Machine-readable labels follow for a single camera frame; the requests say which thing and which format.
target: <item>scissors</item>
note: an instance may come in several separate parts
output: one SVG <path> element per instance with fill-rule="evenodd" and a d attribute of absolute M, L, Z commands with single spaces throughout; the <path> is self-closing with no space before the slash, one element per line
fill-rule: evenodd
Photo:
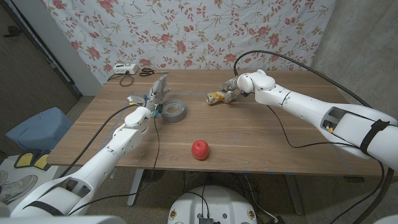
<path fill-rule="evenodd" d="M 143 68 L 143 69 L 141 69 L 141 73 L 139 74 L 139 76 L 148 76 L 148 75 L 152 75 L 152 74 L 156 74 L 156 73 L 166 74 L 166 73 L 168 73 L 168 71 L 156 71 L 151 68 Z"/>

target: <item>black band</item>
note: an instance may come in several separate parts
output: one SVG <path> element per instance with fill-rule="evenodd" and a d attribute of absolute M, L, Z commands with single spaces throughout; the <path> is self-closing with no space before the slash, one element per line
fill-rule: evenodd
<path fill-rule="evenodd" d="M 49 214 L 51 214 L 53 216 L 64 215 L 60 210 L 58 210 L 58 209 L 54 208 L 53 206 L 51 206 L 51 205 L 49 205 L 47 203 L 44 203 L 44 202 L 34 201 L 34 202 L 26 205 L 25 208 L 29 207 L 29 206 L 45 210 L 46 212 L 48 212 Z"/>
<path fill-rule="evenodd" d="M 384 122 L 382 120 L 378 120 L 375 123 L 372 124 L 372 128 L 371 130 L 367 133 L 367 135 L 365 136 L 365 138 L 362 140 L 361 146 L 359 147 L 361 149 L 361 151 L 367 155 L 370 156 L 368 154 L 368 146 L 371 143 L 372 139 L 375 137 L 375 135 L 379 132 L 384 130 L 387 126 L 390 125 L 390 121 Z"/>

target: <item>blue cushion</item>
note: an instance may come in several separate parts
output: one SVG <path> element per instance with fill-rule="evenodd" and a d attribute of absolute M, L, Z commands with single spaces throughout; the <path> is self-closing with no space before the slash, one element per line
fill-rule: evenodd
<path fill-rule="evenodd" d="M 72 124 L 60 109 L 51 108 L 22 122 L 6 136 L 23 149 L 52 150 Z"/>

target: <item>red apple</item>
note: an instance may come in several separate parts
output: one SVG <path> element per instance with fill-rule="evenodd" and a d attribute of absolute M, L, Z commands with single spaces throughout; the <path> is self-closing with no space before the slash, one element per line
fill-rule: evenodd
<path fill-rule="evenodd" d="M 209 152 L 209 145 L 204 140 L 197 140 L 192 145 L 192 155 L 197 159 L 206 159 Z"/>

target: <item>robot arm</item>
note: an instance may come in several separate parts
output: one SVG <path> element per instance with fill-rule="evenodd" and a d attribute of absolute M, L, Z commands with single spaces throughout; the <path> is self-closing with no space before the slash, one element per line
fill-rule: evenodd
<path fill-rule="evenodd" d="M 31 192 L 12 211 L 11 217 L 67 215 L 92 201 L 95 192 L 123 156 L 134 150 L 147 133 L 147 123 L 163 102 L 167 76 L 153 84 L 144 104 L 127 115 L 112 140 L 77 172 L 47 182 Z M 82 215 L 88 206 L 73 215 Z"/>
<path fill-rule="evenodd" d="M 328 103 L 275 83 L 262 70 L 237 79 L 242 95 L 255 94 L 258 103 L 276 106 L 314 125 L 331 142 L 356 157 L 370 156 L 398 170 L 398 121 L 378 110 L 361 105 Z"/>

